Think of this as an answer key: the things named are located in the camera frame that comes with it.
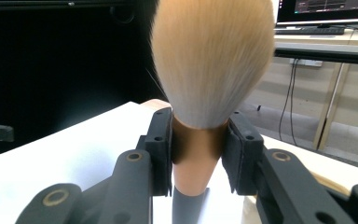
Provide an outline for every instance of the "black cable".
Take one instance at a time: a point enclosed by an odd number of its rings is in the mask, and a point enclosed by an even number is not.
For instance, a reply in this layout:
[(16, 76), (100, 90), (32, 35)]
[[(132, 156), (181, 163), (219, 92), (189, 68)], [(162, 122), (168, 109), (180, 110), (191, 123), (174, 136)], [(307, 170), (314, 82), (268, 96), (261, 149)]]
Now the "black cable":
[(293, 91), (295, 90), (295, 83), (296, 83), (296, 70), (297, 70), (297, 65), (298, 65), (298, 61), (296, 61), (295, 64), (295, 71), (293, 72), (293, 85), (292, 85), (292, 92), (290, 95), (290, 129), (292, 131), (292, 138), (293, 138), (293, 142), (295, 143), (295, 146), (297, 147), (297, 142), (295, 139), (295, 134), (293, 132)]
[(281, 119), (279, 121), (279, 139), (282, 141), (282, 136), (281, 136), (281, 127), (282, 127), (282, 119), (283, 119), (283, 115), (284, 115), (284, 111), (286, 110), (286, 106), (287, 106), (287, 101), (289, 100), (289, 94), (290, 94), (290, 88), (292, 87), (292, 80), (293, 80), (293, 73), (295, 71), (295, 63), (298, 63), (299, 59), (294, 59), (293, 63), (292, 63), (292, 74), (290, 75), (290, 82), (289, 82), (289, 88), (287, 89), (287, 94), (286, 94), (286, 100), (284, 102), (284, 106), (283, 106), (283, 111), (281, 114)]

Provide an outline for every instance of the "monitor screen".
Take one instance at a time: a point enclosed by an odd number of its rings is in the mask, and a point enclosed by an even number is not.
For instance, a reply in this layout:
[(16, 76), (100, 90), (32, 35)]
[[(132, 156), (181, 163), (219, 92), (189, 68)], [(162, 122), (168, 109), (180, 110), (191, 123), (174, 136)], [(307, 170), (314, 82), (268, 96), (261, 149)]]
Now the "monitor screen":
[(277, 26), (358, 24), (358, 0), (277, 0)]

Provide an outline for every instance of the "floor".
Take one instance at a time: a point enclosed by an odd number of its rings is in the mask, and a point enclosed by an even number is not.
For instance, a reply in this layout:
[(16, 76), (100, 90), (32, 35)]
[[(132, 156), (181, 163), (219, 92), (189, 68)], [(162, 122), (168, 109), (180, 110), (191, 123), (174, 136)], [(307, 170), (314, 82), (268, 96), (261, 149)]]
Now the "floor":
[[(257, 108), (258, 105), (244, 103), (240, 107), (240, 112), (247, 116), (261, 134), (275, 139), (282, 139), (289, 144), (298, 145), (307, 150), (358, 166), (357, 127), (333, 123), (326, 147), (316, 151), (312, 148), (312, 142), (319, 119), (298, 114), (290, 116), (290, 112), (287, 111), (283, 114), (280, 136), (279, 127), (282, 111), (264, 106), (260, 106), (259, 110)], [(293, 135), (290, 117), (292, 117)]]

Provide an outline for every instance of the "beige bristles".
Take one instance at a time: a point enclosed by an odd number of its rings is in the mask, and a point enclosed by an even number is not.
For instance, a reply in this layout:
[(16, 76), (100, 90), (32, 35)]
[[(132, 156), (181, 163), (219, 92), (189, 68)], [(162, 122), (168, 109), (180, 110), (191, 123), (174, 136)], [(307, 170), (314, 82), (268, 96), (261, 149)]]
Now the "beige bristles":
[(270, 0), (160, 0), (152, 50), (174, 115), (223, 124), (265, 73), (274, 50)]

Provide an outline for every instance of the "makeup brush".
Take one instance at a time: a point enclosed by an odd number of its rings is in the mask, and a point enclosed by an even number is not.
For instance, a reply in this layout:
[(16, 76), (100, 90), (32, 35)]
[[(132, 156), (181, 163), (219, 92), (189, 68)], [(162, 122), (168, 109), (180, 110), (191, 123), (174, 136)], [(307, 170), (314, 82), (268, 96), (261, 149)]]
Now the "makeup brush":
[(151, 46), (172, 105), (173, 175), (180, 195), (199, 198), (205, 191), (229, 116), (269, 66), (273, 29), (270, 0), (159, 0)]

